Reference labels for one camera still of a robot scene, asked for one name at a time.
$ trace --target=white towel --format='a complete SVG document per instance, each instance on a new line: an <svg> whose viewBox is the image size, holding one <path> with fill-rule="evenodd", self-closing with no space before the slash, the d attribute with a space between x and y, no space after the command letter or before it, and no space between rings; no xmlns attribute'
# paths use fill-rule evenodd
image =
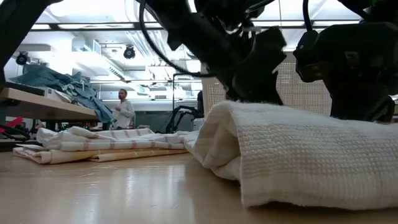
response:
<svg viewBox="0 0 398 224"><path fill-rule="evenodd" d="M245 206L271 201L350 210L398 205L398 125L225 102L185 138L201 164L239 180Z"/></svg>
<svg viewBox="0 0 398 224"><path fill-rule="evenodd" d="M92 151L104 149L184 149L183 135L155 134L150 129L130 129L119 131L100 131L92 133L89 130L72 127L66 131L55 133L40 128L37 131L37 142L46 149L61 151Z"/></svg>

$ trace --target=wooden table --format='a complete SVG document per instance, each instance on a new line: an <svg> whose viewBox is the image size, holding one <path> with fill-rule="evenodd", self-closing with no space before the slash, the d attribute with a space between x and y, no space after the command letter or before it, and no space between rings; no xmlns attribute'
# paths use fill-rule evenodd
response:
<svg viewBox="0 0 398 224"><path fill-rule="evenodd" d="M237 182L216 177L191 154L40 166L0 153L0 217L10 224L398 223L398 209L246 209L240 196Z"/></svg>
<svg viewBox="0 0 398 224"><path fill-rule="evenodd" d="M2 106L6 116L42 120L96 120L94 110L12 88L3 89L0 98L20 101L17 106Z"/></svg>

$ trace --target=red-striped dish towel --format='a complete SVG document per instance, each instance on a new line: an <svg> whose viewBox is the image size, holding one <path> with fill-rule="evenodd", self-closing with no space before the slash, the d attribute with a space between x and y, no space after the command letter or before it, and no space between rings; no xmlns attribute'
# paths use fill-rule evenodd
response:
<svg viewBox="0 0 398 224"><path fill-rule="evenodd" d="M183 137L187 132L156 134L150 129L100 131L72 127L61 133L40 128L37 141L46 149L60 151L91 151L105 149L185 149Z"/></svg>

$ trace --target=ceiling light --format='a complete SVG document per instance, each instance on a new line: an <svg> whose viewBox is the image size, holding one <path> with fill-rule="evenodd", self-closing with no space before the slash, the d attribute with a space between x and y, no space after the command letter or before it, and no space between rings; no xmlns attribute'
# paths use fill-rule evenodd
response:
<svg viewBox="0 0 398 224"><path fill-rule="evenodd" d="M272 26L280 26L280 27L292 27L304 26L304 21L253 21L253 24L256 27L272 27Z"/></svg>
<svg viewBox="0 0 398 224"><path fill-rule="evenodd" d="M47 24L34 24L32 26L32 30L46 30L46 29L51 29L51 27Z"/></svg>
<svg viewBox="0 0 398 224"><path fill-rule="evenodd" d="M359 21L315 21L312 26L332 26L332 25L343 25L343 24L357 24Z"/></svg>
<svg viewBox="0 0 398 224"><path fill-rule="evenodd" d="M113 4L108 0L63 0L50 5L50 11L57 17L69 15L94 16L109 13Z"/></svg>
<svg viewBox="0 0 398 224"><path fill-rule="evenodd" d="M160 25L158 22L146 22L145 23L146 28L163 28L162 25Z"/></svg>
<svg viewBox="0 0 398 224"><path fill-rule="evenodd" d="M58 25L61 29L123 29L123 28L134 28L134 24L118 24L118 23L106 23L106 24L60 24Z"/></svg>
<svg viewBox="0 0 398 224"><path fill-rule="evenodd" d="M152 83L172 83L171 80L126 80L128 83L137 85L150 85ZM201 80L175 80L175 83L201 83ZM90 83L95 84L126 84L119 80L93 80Z"/></svg>
<svg viewBox="0 0 398 224"><path fill-rule="evenodd" d="M195 0L188 0L188 5L189 5L189 8L191 9L192 13L197 12L197 8L195 6Z"/></svg>
<svg viewBox="0 0 398 224"><path fill-rule="evenodd" d="M136 99L127 99L128 101L173 101L171 99L142 99L142 98L136 98ZM182 98L182 99L176 99L175 101L177 102L182 102L182 101L196 101L196 98ZM102 100L103 102L120 102L120 100Z"/></svg>

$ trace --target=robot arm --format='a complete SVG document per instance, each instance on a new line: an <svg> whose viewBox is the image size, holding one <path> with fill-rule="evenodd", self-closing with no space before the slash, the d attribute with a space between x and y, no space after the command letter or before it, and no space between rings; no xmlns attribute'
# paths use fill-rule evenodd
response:
<svg viewBox="0 0 398 224"><path fill-rule="evenodd" d="M187 110L187 111L182 112L182 114L180 115L180 117L179 117L179 119L178 119L178 121L177 121L177 124L174 125L175 117L176 117L176 115L178 114L178 112L179 112L180 110ZM182 118L183 118L186 114L192 115L194 119L195 119L195 118L202 118L202 117L203 117L203 114L201 114L201 113L200 113L198 110L196 110L194 107L191 107L191 106L178 106L178 107L176 107L176 108L173 110L173 112L172 112L172 117L171 117L171 119L170 119L168 125L166 126L166 132L165 132L165 133L166 133L166 134L174 133L174 132L177 130L177 128L178 128L178 126L179 126L179 124L180 124Z"/></svg>
<svg viewBox="0 0 398 224"><path fill-rule="evenodd" d="M59 1L2 2L0 42L4 48L0 63L3 67L43 10ZM159 56L179 72L216 77L231 100L283 104L275 87L277 72L274 70L286 58L282 51L286 42L277 27L258 32L251 22L274 0L195 0L198 12L190 10L187 0L137 1L141 3L142 31L152 48L156 50L143 26L145 7L168 31L171 49L182 44L187 46L208 66L210 74L182 70L160 53ZM308 29L294 52L297 72L305 82L325 82L333 100L332 116L374 121L381 114L390 114L383 112L391 112L388 94L398 93L397 27L391 23L398 23L398 1L339 1L362 16L364 22L331 26L320 34ZM309 28L309 16L305 18ZM366 97L370 97L371 102L356 101L354 96L363 93L368 94Z"/></svg>

